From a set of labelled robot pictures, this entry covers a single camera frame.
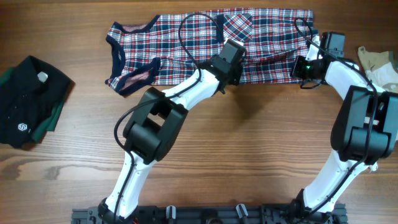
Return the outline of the plaid sleeveless shirt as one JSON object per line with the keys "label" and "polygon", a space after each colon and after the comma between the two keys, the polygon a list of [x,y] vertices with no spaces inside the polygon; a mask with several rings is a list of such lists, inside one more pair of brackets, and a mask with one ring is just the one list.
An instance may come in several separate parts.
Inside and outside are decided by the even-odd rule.
{"label": "plaid sleeveless shirt", "polygon": [[295,83],[294,61],[308,54],[317,35],[309,9],[225,8],[161,14],[142,25],[115,22],[106,36],[113,63],[106,84],[121,96],[147,85],[178,85],[228,39],[247,51],[242,84]]}

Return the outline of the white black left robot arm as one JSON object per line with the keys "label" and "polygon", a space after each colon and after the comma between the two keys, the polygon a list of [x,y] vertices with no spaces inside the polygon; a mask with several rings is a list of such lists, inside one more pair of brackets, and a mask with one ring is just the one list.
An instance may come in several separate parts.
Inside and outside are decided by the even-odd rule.
{"label": "white black left robot arm", "polygon": [[104,223],[133,223],[146,178],[173,147],[188,111],[226,85],[238,85],[243,60],[215,55],[179,85],[164,91],[149,88],[139,104],[123,114],[128,119],[123,130],[125,159],[111,195],[98,205]]}

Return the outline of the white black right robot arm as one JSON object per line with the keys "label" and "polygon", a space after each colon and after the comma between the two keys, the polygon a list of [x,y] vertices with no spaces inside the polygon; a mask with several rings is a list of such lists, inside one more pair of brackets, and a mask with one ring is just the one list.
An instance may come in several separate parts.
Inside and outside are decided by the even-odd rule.
{"label": "white black right robot arm", "polygon": [[325,217],[354,179],[376,169],[396,143],[397,94],[382,90],[344,58],[295,59],[291,77],[332,86],[343,99],[331,130],[331,153],[317,177],[294,199],[290,219]]}

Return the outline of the beige crumpled garment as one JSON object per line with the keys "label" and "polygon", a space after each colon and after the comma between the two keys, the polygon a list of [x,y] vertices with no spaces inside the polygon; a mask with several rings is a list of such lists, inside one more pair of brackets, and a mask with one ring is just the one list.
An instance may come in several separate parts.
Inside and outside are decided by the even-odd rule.
{"label": "beige crumpled garment", "polygon": [[368,52],[361,46],[358,57],[368,79],[386,91],[397,93],[397,54],[393,51]]}

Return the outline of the green folded shirt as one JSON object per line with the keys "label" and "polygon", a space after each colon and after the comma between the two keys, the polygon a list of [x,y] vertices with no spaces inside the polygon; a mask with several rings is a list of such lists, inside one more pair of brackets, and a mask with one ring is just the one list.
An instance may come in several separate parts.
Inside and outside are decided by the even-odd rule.
{"label": "green folded shirt", "polygon": [[56,102],[52,108],[52,113],[51,116],[43,120],[36,130],[31,133],[30,135],[30,141],[34,143],[39,143],[41,142],[42,138],[45,136],[47,131],[55,131],[55,127],[57,125],[58,119],[60,117],[60,114],[62,112],[62,108],[65,102],[65,99],[67,97],[67,93],[64,95],[64,97],[59,101]]}

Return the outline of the black folded polo shirt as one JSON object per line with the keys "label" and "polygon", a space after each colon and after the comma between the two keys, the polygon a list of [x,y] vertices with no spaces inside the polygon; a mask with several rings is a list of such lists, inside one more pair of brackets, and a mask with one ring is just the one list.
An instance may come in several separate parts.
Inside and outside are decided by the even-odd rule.
{"label": "black folded polo shirt", "polygon": [[30,135],[51,116],[71,79],[53,65],[34,56],[1,77],[1,143],[21,148]]}

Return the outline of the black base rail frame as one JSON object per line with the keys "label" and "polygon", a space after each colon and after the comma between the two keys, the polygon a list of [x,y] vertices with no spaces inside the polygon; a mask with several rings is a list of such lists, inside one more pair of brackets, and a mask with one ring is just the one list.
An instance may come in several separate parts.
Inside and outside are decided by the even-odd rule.
{"label": "black base rail frame", "polygon": [[[113,223],[113,215],[102,214],[98,207],[73,209],[72,224]],[[317,212],[300,223],[347,224],[345,204],[335,205],[331,213]],[[263,204],[235,207],[156,207],[138,206],[132,215],[121,223],[296,223],[289,221],[287,204]]]}

